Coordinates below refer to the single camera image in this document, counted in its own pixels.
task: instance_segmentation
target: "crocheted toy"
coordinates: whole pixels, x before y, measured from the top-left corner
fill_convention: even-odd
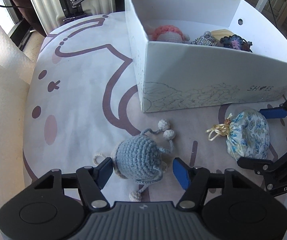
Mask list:
[[[151,41],[167,41],[176,43],[186,43],[190,40],[188,35],[184,35],[182,31],[173,25],[162,25],[149,33]]]
[[[168,168],[167,164],[161,160],[161,154],[173,152],[172,139],[175,137],[175,132],[170,130],[170,124],[166,120],[160,120],[158,128],[157,131],[148,128],[139,135],[122,141],[112,151],[111,158],[115,173],[122,179],[133,179],[136,183],[143,185],[141,189],[130,192],[131,201],[139,202],[141,193],[150,184],[160,181]],[[170,143],[170,150],[157,146],[154,140],[145,135],[147,132],[158,134],[162,131],[163,137]],[[105,157],[101,154],[96,155],[94,157],[96,165],[98,165],[98,156]]]
[[[204,46],[217,46],[216,39],[211,35],[211,32],[205,32],[200,38],[196,38],[191,44]]]
[[[258,111],[248,109],[236,117],[232,114],[222,124],[214,125],[210,132],[209,141],[216,137],[227,136],[228,153],[237,161],[240,157],[266,159],[269,148],[269,127],[266,118]]]
[[[251,41],[246,41],[245,39],[241,38],[240,36],[234,34],[232,36],[225,36],[220,39],[220,43],[223,44],[225,48],[230,49],[238,49],[252,52],[250,46],[252,46]]]

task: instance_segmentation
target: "printed tablecloth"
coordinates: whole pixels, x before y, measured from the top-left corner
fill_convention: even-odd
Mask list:
[[[210,142],[205,131],[223,123],[230,113],[276,107],[286,97],[287,94],[274,102],[143,114],[124,12],[83,18],[54,30],[42,46],[26,103],[25,168],[32,180],[53,168],[75,172],[93,165],[97,153],[109,156],[118,142],[148,127],[156,130],[160,119],[168,119],[177,134],[173,155],[165,156],[170,167],[172,159],[180,157],[190,166],[205,167],[211,172],[234,168],[264,188],[262,176],[239,168],[227,154],[226,138]],[[276,161],[287,151],[287,118],[268,123],[268,158]],[[162,135],[151,137],[158,145],[169,147]],[[113,204],[128,201],[129,192],[135,189],[136,183],[113,173],[102,192]],[[144,191],[142,201],[172,200],[176,204],[183,192],[170,168],[162,181]],[[76,190],[65,193],[79,198]],[[219,194],[219,189],[210,189],[206,201]],[[287,207],[287,194],[277,199]]]

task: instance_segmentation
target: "floor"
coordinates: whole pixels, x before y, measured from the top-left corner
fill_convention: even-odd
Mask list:
[[[38,32],[33,32],[24,47],[23,53],[29,57],[32,61],[36,61],[39,55],[40,48],[42,47],[44,36]]]

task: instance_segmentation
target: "bubble wrap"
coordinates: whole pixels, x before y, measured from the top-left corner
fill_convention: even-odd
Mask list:
[[[0,28],[0,207],[24,188],[23,117],[33,63],[13,47]]]
[[[0,27],[0,66],[10,69],[30,84],[35,63],[12,42]]]

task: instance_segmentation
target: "wooden block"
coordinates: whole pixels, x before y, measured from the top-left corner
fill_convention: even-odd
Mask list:
[[[231,32],[231,31],[229,31],[229,30],[223,29],[223,30],[212,31],[212,32],[211,32],[211,35],[212,35],[216,40],[220,41],[220,39],[223,38],[224,36],[229,37],[229,36],[234,35],[234,33]]]

